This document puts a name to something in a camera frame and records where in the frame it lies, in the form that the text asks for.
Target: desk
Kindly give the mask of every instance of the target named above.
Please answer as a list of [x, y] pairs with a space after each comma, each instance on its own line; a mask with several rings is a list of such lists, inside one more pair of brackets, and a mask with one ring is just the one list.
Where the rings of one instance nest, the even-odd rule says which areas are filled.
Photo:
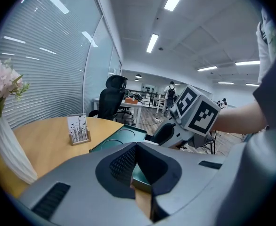
[[[89, 153], [89, 149], [123, 126], [118, 122], [92, 117], [87, 117], [87, 124], [92, 141], [74, 146], [69, 142], [66, 117], [35, 121], [15, 129], [14, 133], [40, 178], [66, 160]], [[0, 185], [16, 198], [29, 186], [6, 166], [1, 155]]]
[[[92, 99], [92, 101], [94, 102], [94, 110], [98, 110], [97, 104], [99, 104], [99, 97]], [[137, 126], [139, 127], [140, 116], [141, 116], [141, 108], [142, 108], [143, 104], [141, 102], [138, 102], [137, 104], [125, 103], [124, 100], [122, 100], [120, 106], [132, 107], [132, 108], [135, 109], [133, 118], [136, 118], [136, 127]]]

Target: vase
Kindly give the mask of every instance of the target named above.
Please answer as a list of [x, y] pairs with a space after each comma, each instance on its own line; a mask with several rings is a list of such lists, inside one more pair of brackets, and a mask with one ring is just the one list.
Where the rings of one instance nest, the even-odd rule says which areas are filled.
[[6, 165], [24, 182], [32, 184], [37, 180], [36, 171], [3, 116], [0, 117], [0, 154]]

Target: orange box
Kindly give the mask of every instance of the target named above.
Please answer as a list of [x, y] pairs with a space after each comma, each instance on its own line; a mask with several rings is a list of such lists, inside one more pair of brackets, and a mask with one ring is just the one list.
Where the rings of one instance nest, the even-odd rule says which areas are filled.
[[137, 104], [138, 100], [133, 100], [133, 98], [125, 98], [124, 102], [129, 104]]

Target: white desk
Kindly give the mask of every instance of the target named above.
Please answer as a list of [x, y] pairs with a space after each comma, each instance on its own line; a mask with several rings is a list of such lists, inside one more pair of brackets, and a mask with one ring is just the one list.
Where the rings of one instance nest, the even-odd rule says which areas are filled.
[[[99, 97], [92, 99], [92, 101], [94, 102], [94, 110], [98, 110]], [[141, 102], [138, 102], [137, 104], [125, 103], [124, 100], [122, 100], [120, 106], [134, 108], [133, 118], [136, 119], [136, 127], [139, 127], [141, 108], [142, 108], [143, 104]]]

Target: floor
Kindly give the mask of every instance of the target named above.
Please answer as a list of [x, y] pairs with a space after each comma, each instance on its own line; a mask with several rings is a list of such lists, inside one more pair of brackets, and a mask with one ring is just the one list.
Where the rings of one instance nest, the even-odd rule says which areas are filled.
[[[159, 111], [158, 114], [156, 113], [156, 109], [143, 107], [141, 110], [141, 117], [140, 117], [140, 124], [138, 125], [139, 128], [145, 130], [149, 135], [153, 135], [154, 132], [158, 129], [160, 124], [167, 120], [167, 117], [161, 115]], [[128, 115], [125, 115], [122, 119], [121, 116], [118, 119], [118, 122], [126, 123], [127, 124]], [[227, 156], [232, 148], [233, 145], [239, 144], [242, 142], [242, 135], [241, 134], [234, 134], [234, 133], [225, 133], [225, 132], [218, 132], [215, 142], [215, 151], [217, 155], [225, 155]], [[185, 145], [187, 150], [183, 149], [183, 151], [188, 151], [191, 153], [207, 153], [211, 154], [210, 145], [206, 147], [199, 147], [195, 149], [191, 143]]]

